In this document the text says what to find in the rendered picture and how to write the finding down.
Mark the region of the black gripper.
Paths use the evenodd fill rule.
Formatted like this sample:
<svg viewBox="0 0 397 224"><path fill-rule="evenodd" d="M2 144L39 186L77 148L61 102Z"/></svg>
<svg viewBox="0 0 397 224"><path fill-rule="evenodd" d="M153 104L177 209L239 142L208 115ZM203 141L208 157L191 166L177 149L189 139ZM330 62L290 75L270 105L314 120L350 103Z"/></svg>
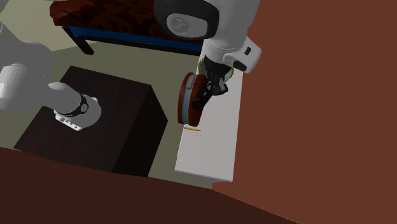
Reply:
<svg viewBox="0 0 397 224"><path fill-rule="evenodd" d="M223 95L228 92L225 76L230 71L230 67L214 62L208 57L204 58L204 67L210 87L198 88L192 92L192 109L195 111L202 111L213 95Z"/></svg>

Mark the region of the red round box blue band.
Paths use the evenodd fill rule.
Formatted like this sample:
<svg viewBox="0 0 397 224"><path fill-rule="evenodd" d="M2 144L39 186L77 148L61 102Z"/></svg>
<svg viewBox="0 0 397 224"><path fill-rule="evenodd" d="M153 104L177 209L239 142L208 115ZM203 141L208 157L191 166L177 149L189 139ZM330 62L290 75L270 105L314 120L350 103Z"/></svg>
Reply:
<svg viewBox="0 0 397 224"><path fill-rule="evenodd" d="M192 92L198 88L207 88L207 77L203 74L188 73L179 91L178 122L183 125L197 127L200 123L202 111L192 109Z"/></svg>

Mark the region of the gold rimmed round plate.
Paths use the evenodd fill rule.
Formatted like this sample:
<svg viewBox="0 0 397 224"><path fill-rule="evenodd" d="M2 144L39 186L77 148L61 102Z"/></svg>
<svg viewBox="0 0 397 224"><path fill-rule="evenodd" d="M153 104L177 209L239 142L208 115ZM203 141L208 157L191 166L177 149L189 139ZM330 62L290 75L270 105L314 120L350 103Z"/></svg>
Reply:
<svg viewBox="0 0 397 224"><path fill-rule="evenodd" d="M223 78L224 82L228 81L234 74L234 68L213 62L206 56L203 59L200 59L197 66L197 71L199 74L203 74L211 80Z"/></svg>

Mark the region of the white narrow table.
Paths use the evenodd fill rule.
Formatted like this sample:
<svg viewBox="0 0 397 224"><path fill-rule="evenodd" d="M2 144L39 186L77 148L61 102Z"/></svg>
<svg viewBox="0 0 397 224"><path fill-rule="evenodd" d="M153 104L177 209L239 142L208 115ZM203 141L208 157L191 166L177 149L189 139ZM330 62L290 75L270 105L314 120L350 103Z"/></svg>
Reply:
<svg viewBox="0 0 397 224"><path fill-rule="evenodd" d="M205 105L196 127L201 131L183 130L175 170L213 181L231 182L243 74L255 68L261 49L246 35L239 38L209 38L203 42L200 59L205 56L234 68L234 74L225 82L228 92L213 95Z"/></svg>

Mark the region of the red patterned bed blue frame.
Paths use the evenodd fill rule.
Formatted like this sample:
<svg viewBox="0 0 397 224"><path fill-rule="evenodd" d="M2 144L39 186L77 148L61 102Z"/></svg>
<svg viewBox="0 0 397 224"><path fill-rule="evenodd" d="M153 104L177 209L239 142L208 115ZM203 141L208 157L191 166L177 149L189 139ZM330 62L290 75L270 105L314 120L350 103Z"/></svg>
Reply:
<svg viewBox="0 0 397 224"><path fill-rule="evenodd" d="M199 56L201 41L186 41L165 33L153 14L155 0L54 0L50 16L87 55L87 43L98 41L164 52Z"/></svg>

